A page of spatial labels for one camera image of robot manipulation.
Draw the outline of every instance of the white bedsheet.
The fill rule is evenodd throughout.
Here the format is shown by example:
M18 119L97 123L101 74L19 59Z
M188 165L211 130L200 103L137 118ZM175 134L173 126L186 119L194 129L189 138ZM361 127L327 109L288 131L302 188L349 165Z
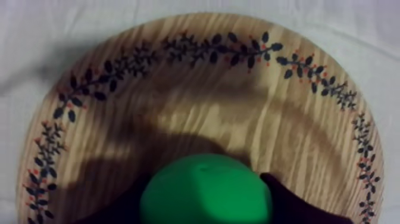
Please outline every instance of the white bedsheet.
M400 218L399 0L0 0L0 223L16 223L15 177L35 108L100 41L181 13L239 13L281 24L331 54L361 88L385 154L380 223Z

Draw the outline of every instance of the green object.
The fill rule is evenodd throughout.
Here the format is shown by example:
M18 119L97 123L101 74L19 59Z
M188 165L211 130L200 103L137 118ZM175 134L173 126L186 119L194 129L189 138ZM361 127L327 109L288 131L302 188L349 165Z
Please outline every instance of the green object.
M152 178L140 200L140 215L144 224L265 224L272 215L271 192L237 160L192 155Z

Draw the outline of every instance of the wooden plate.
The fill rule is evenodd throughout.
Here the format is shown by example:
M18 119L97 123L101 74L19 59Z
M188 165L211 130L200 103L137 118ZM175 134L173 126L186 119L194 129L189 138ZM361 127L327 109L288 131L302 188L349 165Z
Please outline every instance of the wooden plate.
M146 23L66 71L27 134L20 222L73 222L141 172L208 152L273 172L322 209L377 222L382 149L353 81L297 33L233 14Z

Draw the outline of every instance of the wood grain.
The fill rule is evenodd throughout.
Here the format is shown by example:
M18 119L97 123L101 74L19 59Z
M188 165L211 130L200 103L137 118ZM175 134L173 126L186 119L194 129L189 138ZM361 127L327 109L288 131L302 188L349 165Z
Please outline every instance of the wood grain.
M283 49L271 52L271 60L256 62L250 73L247 61L231 67L219 58L216 64L196 63L184 58L169 64L161 42L177 38L183 31L202 41L220 33L224 43L229 32L251 46L251 39L269 33L268 44L282 43ZM71 91L70 77L80 80L88 67L104 71L103 64L124 51L134 51L143 40L152 43L159 62L149 66L149 76L126 76L115 92L100 85L107 94L102 102L82 97L87 109L74 107L76 121L65 114L61 139L68 151L54 156L57 178L47 209L55 216L47 223L70 223L106 206L133 182L138 174L156 172L171 161L194 153L228 154L250 165L256 172L272 172L296 195L327 211L360 222L368 193L359 180L361 155L353 140L352 121L364 113L371 122L368 134L376 158L372 170L383 177L382 148L367 104L343 68L309 40L284 27L256 18L233 14L188 14L152 21L110 38L79 60L45 97L27 132L21 155L17 185L20 222L35 217L26 206L29 194L28 169L38 169L34 158L38 146L33 139L41 136L42 121L49 125L60 105L59 92ZM355 110L342 111L337 100L314 94L307 77L293 75L285 79L290 66L276 58L290 58L294 52L313 64L327 65L327 78L347 81L348 89L358 92ZM376 184L375 216L382 204L382 181Z

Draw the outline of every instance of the floral pattern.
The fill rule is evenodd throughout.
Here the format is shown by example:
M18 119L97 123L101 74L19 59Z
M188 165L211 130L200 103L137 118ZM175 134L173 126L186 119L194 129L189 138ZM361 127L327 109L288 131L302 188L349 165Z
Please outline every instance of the floral pattern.
M38 148L37 156L34 158L35 168L28 170L30 181L23 185L30 200L26 205L35 212L35 216L29 217L28 222L43 224L45 219L53 219L56 215L48 210L49 201L45 198L49 191L57 190L55 183L47 183L47 177L50 176L54 180L57 178L54 158L67 149L61 141L63 134L61 118L66 115L69 121L74 123L77 117L76 111L87 108L87 105L84 105L86 97L106 101L107 96L115 92L120 83L126 82L128 77L146 78L152 65L161 61L158 55L161 53L166 55L163 60L167 60L170 64L188 62L191 67L200 62L216 64L220 60L227 62L230 68L239 63L247 63L250 73L256 62L264 61L269 66L273 54L278 54L283 48L281 43L269 43L268 32L264 32L256 39L249 36L248 43L245 43L232 32L225 37L217 33L211 39L198 41L194 35L188 35L185 31L177 38L166 37L161 42L161 49L157 51L152 48L151 43L143 41L140 46L132 49L121 49L119 57L106 60L100 69L89 66L82 77L72 73L69 86L59 90L58 107L53 112L53 120L42 122L42 134L34 139ZM357 93L349 90L346 82L338 83L336 76L328 77L327 66L313 64L314 54L304 58L295 51L290 58L277 56L275 59L281 66L289 67L283 74L284 79L297 76L300 82L307 80L314 94L319 92L321 97L336 98L341 110L356 110ZM361 170L359 179L364 181L364 189L367 191L365 201L360 202L362 209L360 216L363 216L362 222L368 224L375 216L373 211L375 202L371 201L371 195L376 192L376 183L380 178L371 170L376 155L368 140L370 125L365 122L363 114L353 121L353 125L357 131L354 140L358 142L358 153L361 154L358 163Z

